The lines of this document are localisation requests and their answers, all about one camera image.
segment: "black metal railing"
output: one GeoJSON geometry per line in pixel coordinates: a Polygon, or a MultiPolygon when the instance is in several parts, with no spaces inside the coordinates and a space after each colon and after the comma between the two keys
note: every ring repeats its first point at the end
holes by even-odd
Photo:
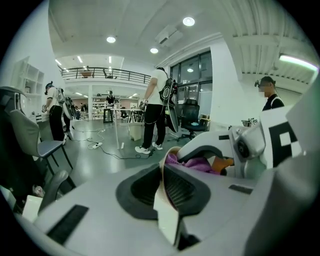
{"type": "Polygon", "coordinates": [[[141,84],[148,84],[150,75],[132,72],[123,69],[107,67],[76,67],[68,68],[67,70],[62,69],[61,75],[65,80],[69,79],[87,79],[87,78],[102,78],[110,80],[124,80],[131,81],[141,84]]]}

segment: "gray chair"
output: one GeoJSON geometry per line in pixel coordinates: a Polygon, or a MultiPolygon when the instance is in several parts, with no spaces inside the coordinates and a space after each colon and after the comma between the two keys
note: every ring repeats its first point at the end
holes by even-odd
{"type": "MultiPolygon", "coordinates": [[[[59,148],[62,148],[66,160],[68,161],[71,169],[73,169],[62,141],[45,140],[38,143],[40,135],[39,126],[26,117],[26,115],[24,115],[20,110],[11,111],[10,119],[16,140],[25,154],[45,159],[51,174],[54,175],[55,173],[48,161],[48,157],[52,156],[55,164],[59,166],[53,153],[59,148]]],[[[67,178],[67,181],[73,188],[76,187],[70,177],[67,178]]]]}

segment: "gray floor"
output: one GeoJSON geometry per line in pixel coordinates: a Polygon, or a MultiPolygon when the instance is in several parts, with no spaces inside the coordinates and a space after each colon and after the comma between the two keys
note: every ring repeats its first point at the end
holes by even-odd
{"type": "Polygon", "coordinates": [[[73,169],[68,165],[68,162],[62,152],[58,150],[54,153],[59,167],[56,166],[53,159],[49,157],[49,161],[53,170],[67,170],[74,183],[79,186],[91,179],[99,177],[105,173],[126,172],[131,168],[150,166],[151,164],[158,163],[165,155],[165,153],[174,146],[182,147],[189,139],[184,138],[179,142],[167,141],[174,137],[167,135],[164,139],[163,150],[155,150],[154,154],[147,158],[145,154],[138,154],[135,151],[135,146],[140,146],[143,139],[133,141],[130,139],[127,126],[118,126],[118,136],[120,145],[124,142],[123,149],[117,149],[116,133],[114,123],[103,123],[102,120],[82,120],[72,121],[71,125],[75,129],[70,129],[74,140],[85,140],[92,137],[93,141],[101,140],[102,138],[97,135],[97,132],[80,132],[80,131],[95,131],[97,129],[105,129],[105,132],[100,133],[104,137],[102,148],[105,152],[115,154],[121,158],[133,159],[117,159],[111,155],[105,154],[101,148],[88,149],[91,142],[88,141],[71,141],[67,140],[64,146],[65,151],[73,165],[73,169]],[[141,155],[141,158],[136,159],[136,155],[141,155]]]}

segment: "white sneaker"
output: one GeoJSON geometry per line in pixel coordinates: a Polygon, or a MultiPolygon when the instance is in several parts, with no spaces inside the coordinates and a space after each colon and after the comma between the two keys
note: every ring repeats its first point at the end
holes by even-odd
{"type": "Polygon", "coordinates": [[[63,138],[63,141],[62,141],[62,145],[66,144],[67,138],[68,138],[68,135],[65,134],[64,138],[63,138]]]}
{"type": "Polygon", "coordinates": [[[146,155],[150,154],[149,148],[144,148],[143,146],[136,146],[134,149],[135,151],[141,154],[146,154],[146,155]]]}
{"type": "Polygon", "coordinates": [[[154,146],[157,150],[163,150],[162,144],[157,145],[155,142],[152,142],[152,146],[154,146]]]}

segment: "purple cloth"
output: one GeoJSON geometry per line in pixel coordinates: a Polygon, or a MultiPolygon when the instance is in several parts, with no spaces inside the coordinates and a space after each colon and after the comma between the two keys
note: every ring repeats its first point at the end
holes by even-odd
{"type": "Polygon", "coordinates": [[[169,153],[165,159],[165,163],[182,165],[200,172],[219,175],[218,172],[212,170],[210,163],[205,157],[195,157],[195,158],[189,159],[187,162],[180,163],[178,162],[177,156],[175,154],[169,153]]]}

